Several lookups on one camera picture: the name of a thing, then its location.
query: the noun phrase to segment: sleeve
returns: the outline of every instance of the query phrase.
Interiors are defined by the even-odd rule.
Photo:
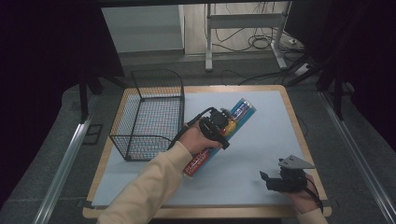
[[[319,208],[317,208],[313,211],[304,213],[304,214],[299,214],[297,216],[297,218],[301,224],[327,224],[328,223]]]
[[[192,159],[179,142],[158,154],[99,216],[98,223],[148,223],[181,183],[182,170]]]

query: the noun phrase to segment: white wall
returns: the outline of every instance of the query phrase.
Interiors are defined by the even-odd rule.
[[[184,49],[182,8],[104,7],[102,12],[117,52],[120,53]]]

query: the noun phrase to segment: metal stand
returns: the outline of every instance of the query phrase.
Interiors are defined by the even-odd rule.
[[[205,69],[212,71],[212,30],[214,29],[233,29],[233,28],[269,28],[277,27],[276,38],[271,43],[271,48],[276,56],[280,69],[287,69],[285,60],[279,51],[279,41],[286,24],[291,2],[287,2],[282,13],[271,14],[237,14],[237,15],[212,15],[210,4],[207,4],[206,12],[206,53]]]
[[[130,88],[130,86],[126,83],[116,79],[115,77],[109,76],[108,74],[100,71],[99,69],[81,69],[78,74],[79,100],[81,106],[81,124],[83,124],[89,116],[87,86],[94,95],[100,95],[103,92],[104,88],[99,80],[99,77],[104,77],[105,79],[111,81],[112,83],[120,86],[123,89]]]

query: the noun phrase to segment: wire basket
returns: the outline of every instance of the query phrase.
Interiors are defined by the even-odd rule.
[[[110,139],[126,161],[149,161],[166,151],[183,125],[184,86],[169,70],[132,72],[110,131]]]

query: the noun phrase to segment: metal frame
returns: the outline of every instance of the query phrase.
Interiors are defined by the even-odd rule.
[[[47,194],[44,197],[43,203],[40,205],[40,208],[35,215],[35,220],[33,221],[33,223],[41,224],[49,222],[52,211],[55,208],[55,204],[58,201],[59,196],[61,195],[62,189],[64,188],[64,183],[66,182],[66,179],[69,176],[70,170],[74,164],[74,160],[78,154],[78,150],[82,144],[85,133],[87,132],[91,124],[93,113],[96,110],[99,98],[100,97],[97,95],[92,96],[89,104],[89,111],[91,113],[88,114],[85,122],[80,123],[77,126],[75,134],[70,141],[69,147],[64,153],[64,158],[59,165],[55,177],[53,177],[52,179]]]
[[[285,60],[279,51],[279,41],[288,18],[291,2],[283,8],[282,13],[271,14],[235,14],[235,15],[212,15],[210,4],[206,10],[206,53],[205,69],[213,70],[213,50],[212,50],[212,30],[213,29],[232,29],[232,28],[257,28],[257,27],[277,27],[276,38],[271,43],[271,48],[275,54],[280,69],[287,69]]]
[[[381,182],[379,182],[379,180],[376,178],[375,173],[361,153],[358,144],[356,143],[352,134],[349,132],[346,124],[340,120],[332,110],[332,100],[322,91],[320,91],[318,94],[323,101],[323,104],[326,106],[327,112],[329,113],[335,128],[343,138],[352,160],[355,162],[356,167],[361,172],[364,182],[372,192],[379,209],[384,215],[384,218],[388,223],[396,223],[396,208],[392,202],[392,199],[389,197]]]
[[[166,69],[134,71],[131,75],[134,87],[124,96],[133,97],[134,102],[129,108],[120,105],[109,137],[125,161],[150,161],[168,149],[173,136],[183,126],[184,84],[179,74]],[[126,116],[127,120],[122,119],[125,110],[132,111]],[[161,126],[154,121],[158,118],[162,121]]]

